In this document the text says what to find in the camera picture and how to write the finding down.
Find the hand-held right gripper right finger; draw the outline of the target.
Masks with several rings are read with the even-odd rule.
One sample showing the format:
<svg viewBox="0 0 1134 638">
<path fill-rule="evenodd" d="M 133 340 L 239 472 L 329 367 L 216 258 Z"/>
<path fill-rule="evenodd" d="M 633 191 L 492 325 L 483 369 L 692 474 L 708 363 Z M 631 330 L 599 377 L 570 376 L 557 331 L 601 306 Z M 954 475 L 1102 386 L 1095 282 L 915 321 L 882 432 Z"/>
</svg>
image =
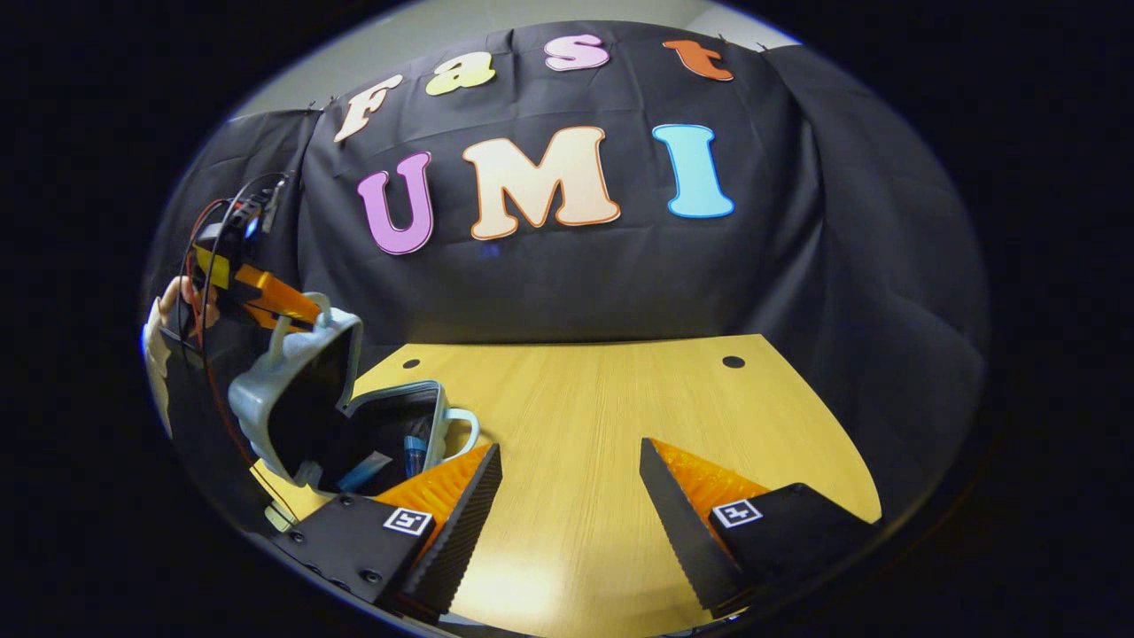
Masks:
<svg viewBox="0 0 1134 638">
<path fill-rule="evenodd" d="M 641 440 L 638 473 L 699 603 L 716 619 L 799 595 L 878 529 L 805 482 L 765 488 L 662 440 Z"/>
</svg>

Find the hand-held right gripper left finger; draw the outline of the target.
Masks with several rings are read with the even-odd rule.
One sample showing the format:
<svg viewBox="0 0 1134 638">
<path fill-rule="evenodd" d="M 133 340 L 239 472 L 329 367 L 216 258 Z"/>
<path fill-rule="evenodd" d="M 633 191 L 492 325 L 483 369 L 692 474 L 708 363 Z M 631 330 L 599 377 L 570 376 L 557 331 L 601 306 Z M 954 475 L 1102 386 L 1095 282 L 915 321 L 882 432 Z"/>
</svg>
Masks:
<svg viewBox="0 0 1134 638">
<path fill-rule="evenodd" d="M 330 497 L 268 544 L 353 599 L 433 621 L 469 569 L 502 478 L 500 446 L 479 445 L 381 495 Z"/>
</svg>

